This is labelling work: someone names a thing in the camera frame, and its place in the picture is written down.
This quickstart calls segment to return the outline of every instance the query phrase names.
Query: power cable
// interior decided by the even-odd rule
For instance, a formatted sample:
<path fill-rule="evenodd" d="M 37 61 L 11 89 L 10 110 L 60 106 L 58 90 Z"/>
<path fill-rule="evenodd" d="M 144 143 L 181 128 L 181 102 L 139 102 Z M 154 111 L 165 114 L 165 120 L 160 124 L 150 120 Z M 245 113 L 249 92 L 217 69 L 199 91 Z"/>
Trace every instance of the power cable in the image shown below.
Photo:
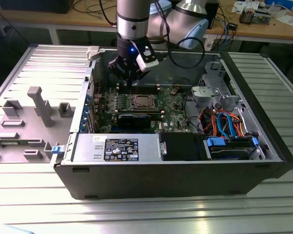
<path fill-rule="evenodd" d="M 100 5 L 100 8 L 101 8 L 101 11 L 102 11 L 102 13 L 103 13 L 103 16 L 104 16 L 105 20 L 106 20 L 111 26 L 116 25 L 115 22 L 111 22 L 111 21 L 108 19 L 108 17 L 106 16 L 105 11 L 104 11 L 105 9 L 103 8 L 102 0 L 99 0 L 99 5 Z"/>
<path fill-rule="evenodd" d="M 169 27 L 169 24 L 167 22 L 167 19 L 165 17 L 165 14 L 163 12 L 163 9 L 161 8 L 161 5 L 159 4 L 158 0 L 155 2 L 155 6 L 156 6 L 156 9 L 162 19 L 162 21 L 164 22 L 165 26 L 166 26 L 166 31 L 167 31 L 167 51 L 168 51 L 168 56 L 170 58 L 170 60 L 172 61 L 173 64 L 175 64 L 176 66 L 178 67 L 181 67 L 181 68 L 184 68 L 184 69 L 191 69 L 191 68 L 194 68 L 196 67 L 197 65 L 199 65 L 203 58 L 204 58 L 204 55 L 205 55 L 205 48 L 204 48 L 204 44 L 202 43 L 202 41 L 198 38 L 195 38 L 195 37 L 187 37 L 187 38 L 183 38 L 182 40 L 180 40 L 178 43 L 176 43 L 176 45 L 180 45 L 182 42 L 186 41 L 186 40 L 189 40 L 189 39 L 192 39 L 192 40 L 195 40 L 197 42 L 199 42 L 199 44 L 201 44 L 202 46 L 202 56 L 200 58 L 200 60 L 194 64 L 193 66 L 189 66 L 189 67 L 186 67 L 186 66 L 183 66 L 183 65 L 180 65 L 178 64 L 174 59 L 173 57 L 171 56 L 171 50 L 169 48 L 169 44 L 170 44 L 170 39 L 169 39 L 169 34 L 170 34 L 170 27 Z"/>

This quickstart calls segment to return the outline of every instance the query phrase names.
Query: paper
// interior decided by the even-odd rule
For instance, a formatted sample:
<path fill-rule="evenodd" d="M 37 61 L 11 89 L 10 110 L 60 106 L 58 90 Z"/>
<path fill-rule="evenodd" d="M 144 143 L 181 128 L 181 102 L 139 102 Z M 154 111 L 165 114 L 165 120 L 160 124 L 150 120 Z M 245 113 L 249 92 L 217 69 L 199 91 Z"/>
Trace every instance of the paper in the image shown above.
<path fill-rule="evenodd" d="M 257 10 L 259 3 L 260 1 L 236 1 L 234 3 L 234 7 L 232 8 L 232 12 L 241 14 L 245 7 Z"/>
<path fill-rule="evenodd" d="M 287 25 L 293 26 L 293 16 L 285 15 L 275 19 Z"/>

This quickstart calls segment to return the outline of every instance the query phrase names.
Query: metal bracket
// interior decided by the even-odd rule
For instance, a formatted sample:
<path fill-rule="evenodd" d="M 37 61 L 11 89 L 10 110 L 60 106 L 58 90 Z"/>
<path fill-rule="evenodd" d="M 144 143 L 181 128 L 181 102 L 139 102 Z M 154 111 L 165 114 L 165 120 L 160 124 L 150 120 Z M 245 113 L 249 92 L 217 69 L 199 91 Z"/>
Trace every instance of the metal bracket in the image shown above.
<path fill-rule="evenodd" d="M 166 142 L 160 143 L 160 151 L 161 151 L 161 155 L 163 156 L 167 154 Z"/>
<path fill-rule="evenodd" d="M 100 57 L 99 46 L 89 46 L 87 50 L 87 60 L 93 61 Z"/>

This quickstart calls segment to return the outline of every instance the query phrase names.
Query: blue latch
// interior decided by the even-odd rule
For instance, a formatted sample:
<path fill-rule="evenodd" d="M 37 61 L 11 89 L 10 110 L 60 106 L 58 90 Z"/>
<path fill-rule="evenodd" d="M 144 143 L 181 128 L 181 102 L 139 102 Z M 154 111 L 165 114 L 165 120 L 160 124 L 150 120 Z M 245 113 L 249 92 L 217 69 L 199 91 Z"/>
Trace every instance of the blue latch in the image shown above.
<path fill-rule="evenodd" d="M 253 137 L 253 138 L 252 138 L 252 141 L 253 141 L 253 143 L 254 143 L 255 146 L 258 145 L 258 140 L 257 140 L 256 138 Z"/>
<path fill-rule="evenodd" d="M 225 146 L 226 142 L 223 138 L 221 137 L 210 137 L 206 140 L 207 146 Z"/>
<path fill-rule="evenodd" d="M 63 155 L 64 152 L 65 152 L 65 148 L 66 148 L 66 145 L 53 146 L 52 150 L 51 150 L 51 153 Z"/>

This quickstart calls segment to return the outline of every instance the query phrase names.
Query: black connector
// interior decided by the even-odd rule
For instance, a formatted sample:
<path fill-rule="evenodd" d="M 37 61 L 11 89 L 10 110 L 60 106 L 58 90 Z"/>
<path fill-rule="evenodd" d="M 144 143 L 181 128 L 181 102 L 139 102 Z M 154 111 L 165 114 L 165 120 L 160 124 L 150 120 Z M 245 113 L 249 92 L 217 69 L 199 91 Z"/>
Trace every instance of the black connector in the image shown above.
<path fill-rule="evenodd" d="M 237 24 L 235 24 L 235 23 L 228 23 L 228 25 L 227 25 L 227 28 L 228 29 L 231 29 L 231 30 L 233 30 L 233 31 L 236 31 L 237 30 L 237 28 L 238 28 L 238 25 Z"/>

